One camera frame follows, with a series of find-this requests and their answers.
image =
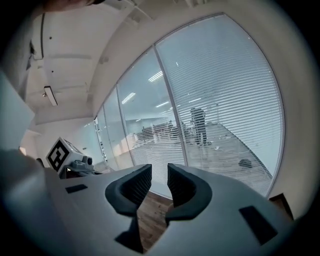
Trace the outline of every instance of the white wall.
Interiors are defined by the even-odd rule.
[[[103,52],[109,61],[95,70],[93,113],[120,76],[151,44],[194,19],[225,13],[254,39],[268,59],[280,87],[285,114],[281,166],[269,196],[284,193],[295,218],[303,215],[319,185],[319,77],[298,29],[266,1],[212,1],[188,8],[184,1],[148,0],[141,6],[154,21],[138,29],[119,27]]]
[[[93,118],[92,104],[88,103],[63,103],[58,106],[40,108],[35,115],[35,124],[41,125],[62,120]]]
[[[35,138],[35,147],[45,167],[49,167],[46,156],[59,137],[74,144],[83,154],[92,157],[93,164],[103,161],[92,118],[44,123],[37,125],[37,128],[41,131],[41,135]]]
[[[0,69],[0,149],[17,150],[35,114]]]
[[[28,129],[26,130],[22,138],[22,141],[20,143],[20,147],[25,149],[26,155],[34,159],[38,158],[38,152],[37,152],[36,140],[35,140],[37,136],[39,136],[39,134],[36,134]]]

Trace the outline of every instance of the black object on floor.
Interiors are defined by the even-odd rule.
[[[244,158],[240,160],[239,166],[243,168],[252,168],[252,163],[249,159]]]

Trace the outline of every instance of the window blind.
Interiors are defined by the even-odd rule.
[[[117,89],[135,165],[152,164],[152,181],[167,184],[168,163],[184,164],[184,157],[173,107],[153,50],[133,64]]]
[[[226,15],[190,24],[156,45],[183,130],[189,166],[266,195],[277,171],[282,101],[254,40]]]

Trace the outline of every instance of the white ceiling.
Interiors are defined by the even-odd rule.
[[[29,72],[26,102],[36,114],[44,108],[54,108],[43,97],[44,86],[51,86],[58,105],[87,104],[91,100],[89,89],[96,66],[99,60],[108,61],[100,56],[122,22],[135,26],[136,21],[128,17],[133,10],[134,6],[125,0],[106,0],[81,9],[46,13],[42,35],[44,57],[42,16],[34,20],[32,43],[36,61]]]

